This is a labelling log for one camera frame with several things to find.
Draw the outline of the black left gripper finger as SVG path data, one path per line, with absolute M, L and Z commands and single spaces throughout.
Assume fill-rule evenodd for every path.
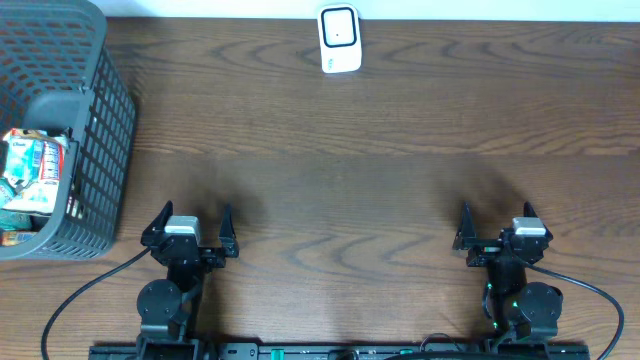
M 173 215 L 173 203 L 167 201 L 159 214 L 142 232 L 143 240 L 156 240 L 165 233 L 165 225 L 169 218 Z
M 232 207 L 230 204 L 224 207 L 218 239 L 224 250 L 237 249 L 237 239 L 232 222 Z

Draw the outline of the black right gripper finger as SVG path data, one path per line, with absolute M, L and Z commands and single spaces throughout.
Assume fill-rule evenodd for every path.
M 476 244 L 476 230 L 467 202 L 464 202 L 461 210 L 460 223 L 453 241 L 453 250 L 468 250 Z
M 546 235 L 547 234 L 547 227 L 544 225 L 542 220 L 537 216 L 530 202 L 525 202 L 523 205 L 522 234 L 523 235 Z

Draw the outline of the large white snack bag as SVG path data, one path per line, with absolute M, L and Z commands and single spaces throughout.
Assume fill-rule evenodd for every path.
M 65 132 L 12 128 L 3 141 L 8 145 L 3 178 L 14 191 L 3 209 L 50 216 L 69 149 L 68 135 Z

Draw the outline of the orange small snack packet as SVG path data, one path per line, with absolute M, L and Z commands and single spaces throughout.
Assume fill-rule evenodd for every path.
M 1 234 L 1 246 L 12 247 L 31 240 L 36 232 L 31 231 L 5 231 Z

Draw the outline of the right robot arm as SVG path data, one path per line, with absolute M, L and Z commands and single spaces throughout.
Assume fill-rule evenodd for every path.
M 466 265 L 487 270 L 485 315 L 494 322 L 501 343 L 545 342 L 558 334 L 563 294 L 551 285 L 527 280 L 526 270 L 544 257 L 553 239 L 530 203 L 493 239 L 477 235 L 470 207 L 462 206 L 452 245 L 467 252 Z

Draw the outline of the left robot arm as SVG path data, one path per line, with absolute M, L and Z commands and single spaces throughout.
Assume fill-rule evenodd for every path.
M 172 202 L 143 231 L 141 244 L 167 269 L 167 275 L 146 284 L 138 295 L 137 359 L 209 359 L 215 355 L 194 331 L 206 275 L 223 268 L 228 258 L 239 256 L 230 205 L 224 208 L 218 239 L 218 247 L 202 245 L 198 218 L 175 215 Z

